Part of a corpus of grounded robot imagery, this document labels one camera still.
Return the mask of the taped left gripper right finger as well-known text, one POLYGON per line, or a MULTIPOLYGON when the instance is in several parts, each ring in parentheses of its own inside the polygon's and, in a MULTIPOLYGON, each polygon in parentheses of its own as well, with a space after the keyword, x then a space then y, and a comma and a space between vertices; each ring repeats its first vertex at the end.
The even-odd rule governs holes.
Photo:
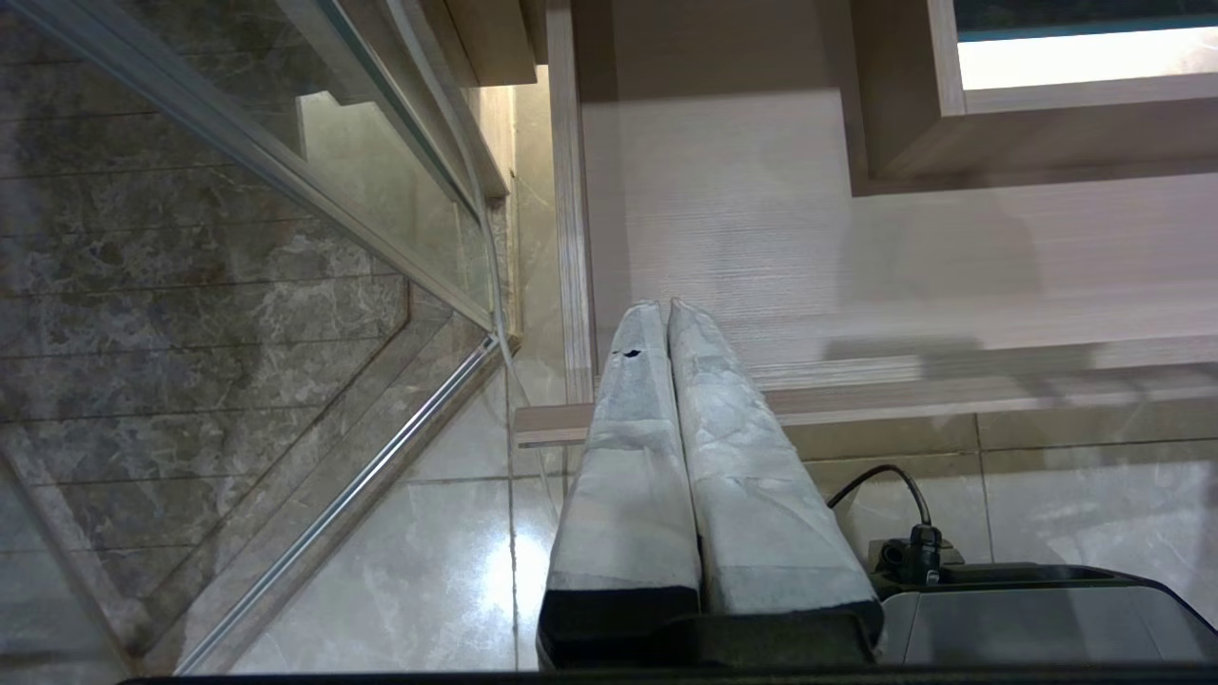
POLYGON ((713 611, 879 616, 834 513, 713 316, 675 299, 669 357, 713 611))

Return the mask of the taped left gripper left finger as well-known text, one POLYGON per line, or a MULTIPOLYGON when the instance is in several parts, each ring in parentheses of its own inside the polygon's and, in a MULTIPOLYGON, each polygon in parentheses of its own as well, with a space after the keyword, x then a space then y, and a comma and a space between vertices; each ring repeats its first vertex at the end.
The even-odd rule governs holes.
POLYGON ((657 301, 618 325, 561 507, 548 619, 669 619, 699 611, 697 550, 667 339, 657 301))

